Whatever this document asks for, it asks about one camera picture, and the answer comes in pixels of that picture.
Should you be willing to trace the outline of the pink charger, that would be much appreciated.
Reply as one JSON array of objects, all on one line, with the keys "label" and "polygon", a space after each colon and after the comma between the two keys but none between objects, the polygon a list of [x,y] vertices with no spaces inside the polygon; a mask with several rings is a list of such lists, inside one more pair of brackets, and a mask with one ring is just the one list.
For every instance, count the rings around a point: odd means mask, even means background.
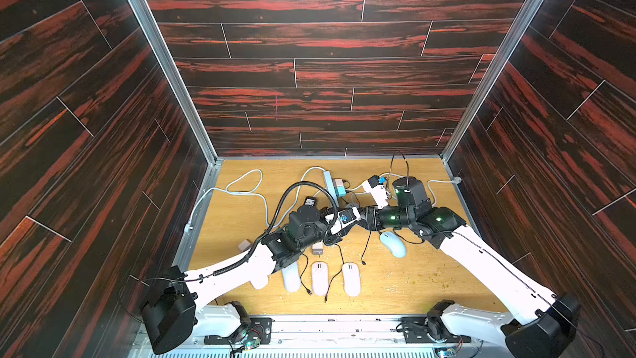
[{"label": "pink charger", "polygon": [[322,242],[316,242],[311,247],[311,253],[315,256],[321,256],[324,254],[324,244]]}]

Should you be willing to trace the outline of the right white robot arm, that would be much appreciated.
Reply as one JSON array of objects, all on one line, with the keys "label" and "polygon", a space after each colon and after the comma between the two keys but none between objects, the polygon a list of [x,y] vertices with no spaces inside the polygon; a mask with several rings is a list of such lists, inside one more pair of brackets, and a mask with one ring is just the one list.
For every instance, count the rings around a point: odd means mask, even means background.
[{"label": "right white robot arm", "polygon": [[372,176],[362,183],[375,200],[362,212],[370,231],[407,228],[454,259],[480,280],[507,309],[504,313],[467,308],[442,300],[414,331],[432,341],[453,342],[462,336],[506,348],[515,357],[558,357],[576,337],[581,305],[567,293],[558,296],[528,277],[493,250],[457,213],[435,207],[415,177],[394,181],[397,205],[389,205],[386,181]]}]

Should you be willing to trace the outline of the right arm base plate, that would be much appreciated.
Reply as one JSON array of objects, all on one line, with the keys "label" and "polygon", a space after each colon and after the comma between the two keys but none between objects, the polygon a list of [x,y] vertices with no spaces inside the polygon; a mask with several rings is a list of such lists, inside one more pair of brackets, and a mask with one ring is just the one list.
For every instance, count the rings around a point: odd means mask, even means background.
[{"label": "right arm base plate", "polygon": [[423,317],[403,317],[396,326],[396,331],[404,334],[407,344],[471,342],[469,336],[450,333],[442,322],[442,313],[454,303],[453,300],[442,300]]}]

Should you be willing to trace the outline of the white wireless mouse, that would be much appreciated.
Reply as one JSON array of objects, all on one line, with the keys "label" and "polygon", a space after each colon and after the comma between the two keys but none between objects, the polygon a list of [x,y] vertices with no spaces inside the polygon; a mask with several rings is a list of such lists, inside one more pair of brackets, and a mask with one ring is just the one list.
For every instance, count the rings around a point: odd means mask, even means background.
[{"label": "white wireless mouse", "polygon": [[251,279],[250,283],[256,290],[260,290],[265,288],[268,285],[269,279],[268,279],[268,276],[257,277],[257,278]]}]

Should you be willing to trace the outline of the white power strip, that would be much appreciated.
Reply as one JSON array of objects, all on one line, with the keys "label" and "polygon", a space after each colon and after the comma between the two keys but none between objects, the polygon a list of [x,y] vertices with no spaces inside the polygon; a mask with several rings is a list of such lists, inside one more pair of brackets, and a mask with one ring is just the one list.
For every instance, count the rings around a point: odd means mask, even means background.
[{"label": "white power strip", "polygon": [[342,178],[334,178],[332,177],[331,172],[326,170],[324,170],[323,175],[326,182],[326,189],[335,201],[347,195],[346,188],[344,186],[345,183]]}]

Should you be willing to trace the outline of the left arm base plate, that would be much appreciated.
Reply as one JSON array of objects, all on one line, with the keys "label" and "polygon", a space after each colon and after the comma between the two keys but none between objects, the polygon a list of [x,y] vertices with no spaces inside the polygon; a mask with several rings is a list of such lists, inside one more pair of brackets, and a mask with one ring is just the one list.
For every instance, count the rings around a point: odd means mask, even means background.
[{"label": "left arm base plate", "polygon": [[229,336],[220,337],[220,340],[227,341],[231,345],[241,345],[245,350],[270,344],[273,327],[272,318],[250,317],[239,302],[231,302],[229,306],[237,311],[239,325]]}]

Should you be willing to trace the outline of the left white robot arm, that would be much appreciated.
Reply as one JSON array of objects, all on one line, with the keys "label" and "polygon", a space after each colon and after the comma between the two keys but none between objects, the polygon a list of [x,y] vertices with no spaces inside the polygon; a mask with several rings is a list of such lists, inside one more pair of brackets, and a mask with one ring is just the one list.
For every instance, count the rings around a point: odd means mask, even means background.
[{"label": "left white robot arm", "polygon": [[264,288],[271,274],[298,262],[315,243],[338,242],[344,220],[333,210],[322,214],[304,205],[289,215],[286,225],[259,237],[249,251],[216,265],[182,272],[177,266],[147,279],[150,286],[139,305],[142,321],[155,354],[165,354],[195,333],[204,336],[235,336],[248,326],[248,315],[238,303],[220,307],[204,316],[202,309],[216,298],[251,283]]}]

